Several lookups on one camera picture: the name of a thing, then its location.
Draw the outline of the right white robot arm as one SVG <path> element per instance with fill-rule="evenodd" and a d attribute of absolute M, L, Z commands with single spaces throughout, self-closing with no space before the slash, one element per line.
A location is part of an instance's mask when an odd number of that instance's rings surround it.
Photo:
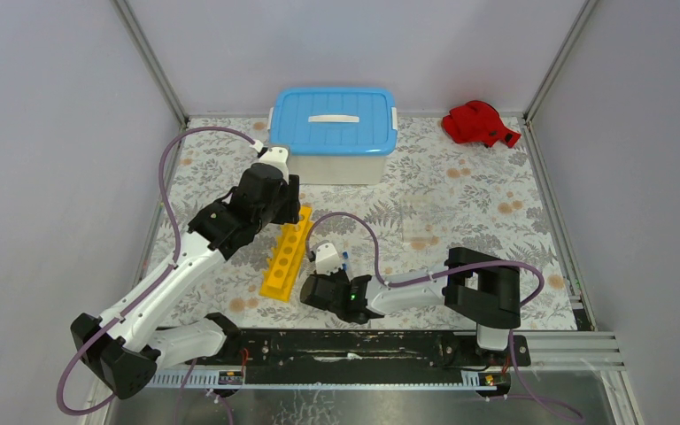
<path fill-rule="evenodd" d="M 300 291 L 304 305 L 339 320 L 366 324 L 403 310 L 443 305 L 476 325 L 472 351 L 493 365 L 521 326 L 520 268 L 468 248 L 451 248 L 442 266 L 378 278 L 351 278 L 342 256 L 327 243 L 313 255 L 314 273 Z"/>

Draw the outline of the blue plastic bin lid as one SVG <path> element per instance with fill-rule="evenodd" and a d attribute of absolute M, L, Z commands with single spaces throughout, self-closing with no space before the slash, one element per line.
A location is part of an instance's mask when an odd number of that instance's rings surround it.
<path fill-rule="evenodd" d="M 398 139 L 395 100 L 382 88 L 286 89 L 276 98 L 268 126 L 270 141 L 296 156 L 385 157 Z"/>

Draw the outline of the white plastic storage bin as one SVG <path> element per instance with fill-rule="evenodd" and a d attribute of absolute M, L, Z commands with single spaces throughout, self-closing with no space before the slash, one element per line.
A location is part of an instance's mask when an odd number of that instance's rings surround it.
<path fill-rule="evenodd" d="M 389 156 L 296 156 L 290 151 L 288 168 L 304 184 L 373 185 L 382 180 Z"/>

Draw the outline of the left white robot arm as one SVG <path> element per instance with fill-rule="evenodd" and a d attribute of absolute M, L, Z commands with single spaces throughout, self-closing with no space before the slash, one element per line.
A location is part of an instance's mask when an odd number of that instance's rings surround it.
<path fill-rule="evenodd" d="M 82 313 L 72 322 L 79 361 L 116 398 L 127 399 L 162 368 L 195 358 L 234 360 L 240 343 L 219 314 L 177 328 L 159 326 L 195 280 L 225 265 L 265 226 L 298 223 L 299 185 L 296 174 L 251 165 L 226 196 L 194 216 L 166 262 L 99 316 Z"/>

